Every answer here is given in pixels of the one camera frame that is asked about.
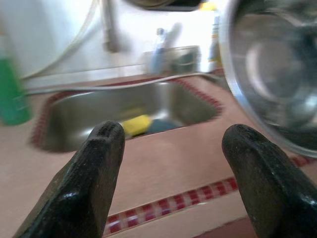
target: kitchen sink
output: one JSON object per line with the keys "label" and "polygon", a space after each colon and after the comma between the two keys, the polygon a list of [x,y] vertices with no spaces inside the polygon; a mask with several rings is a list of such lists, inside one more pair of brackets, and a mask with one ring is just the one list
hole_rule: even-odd
{"label": "kitchen sink", "polygon": [[40,148],[74,151],[102,121],[123,122],[143,114],[178,127],[193,125],[217,116],[217,105],[215,100],[210,102],[210,98],[198,96],[191,87],[177,81],[76,93],[47,105]]}

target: green bottle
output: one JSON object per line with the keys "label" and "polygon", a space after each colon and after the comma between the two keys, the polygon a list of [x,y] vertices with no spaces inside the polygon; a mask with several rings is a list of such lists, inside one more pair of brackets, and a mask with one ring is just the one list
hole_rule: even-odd
{"label": "green bottle", "polygon": [[0,26],[0,120],[5,125],[17,125],[30,118],[30,108],[10,64]]}

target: yellow sponge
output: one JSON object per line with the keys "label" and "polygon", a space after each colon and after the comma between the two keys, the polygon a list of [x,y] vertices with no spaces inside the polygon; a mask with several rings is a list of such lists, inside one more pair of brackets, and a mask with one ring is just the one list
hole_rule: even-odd
{"label": "yellow sponge", "polygon": [[148,115],[141,115],[136,118],[126,120],[122,123],[124,131],[131,136],[145,133],[152,123]]}

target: metal bowl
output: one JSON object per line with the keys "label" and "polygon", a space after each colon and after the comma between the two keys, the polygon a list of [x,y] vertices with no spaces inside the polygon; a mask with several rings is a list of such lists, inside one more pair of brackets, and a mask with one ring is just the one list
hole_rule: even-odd
{"label": "metal bowl", "polygon": [[219,40],[227,82],[276,143],[317,158],[316,39],[307,31],[309,17],[268,2],[226,6]]}

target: countertop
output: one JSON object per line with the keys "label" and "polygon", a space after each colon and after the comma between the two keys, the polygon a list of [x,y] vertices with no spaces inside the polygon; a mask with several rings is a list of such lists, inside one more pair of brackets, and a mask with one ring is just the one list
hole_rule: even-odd
{"label": "countertop", "polygon": [[[109,215],[233,176],[221,150],[222,136],[235,123],[255,129],[257,126],[228,91],[200,77],[183,80],[220,101],[224,105],[222,115],[204,123],[127,140]],[[47,153],[29,143],[49,96],[29,98],[34,113],[29,122],[0,126],[0,237],[13,236],[50,180],[74,154]],[[315,162],[302,170],[317,182]],[[236,191],[112,236],[191,238],[245,216]]]}

